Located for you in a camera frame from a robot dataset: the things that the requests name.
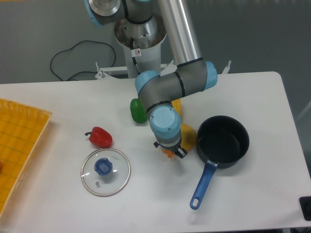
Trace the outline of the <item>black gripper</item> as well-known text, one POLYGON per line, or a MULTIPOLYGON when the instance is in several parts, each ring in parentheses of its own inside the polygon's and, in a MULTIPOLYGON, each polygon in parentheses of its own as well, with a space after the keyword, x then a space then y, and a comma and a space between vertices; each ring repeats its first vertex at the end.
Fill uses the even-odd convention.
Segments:
POLYGON ((154 146, 157 148, 161 146, 165 150, 173 151, 173 153, 179 158, 184 158, 188 152, 181 147, 181 137, 176 138, 158 138, 157 141, 154 142, 154 146))

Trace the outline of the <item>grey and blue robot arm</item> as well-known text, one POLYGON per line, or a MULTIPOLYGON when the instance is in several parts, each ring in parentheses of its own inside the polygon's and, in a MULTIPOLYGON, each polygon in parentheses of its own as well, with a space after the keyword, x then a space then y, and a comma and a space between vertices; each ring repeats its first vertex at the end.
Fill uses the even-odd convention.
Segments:
POLYGON ((160 14, 150 0, 85 1, 93 24, 115 23, 115 38, 124 48, 155 146, 183 158, 181 119, 172 101, 213 87, 218 77, 200 53, 186 1, 160 0, 158 5, 160 14))

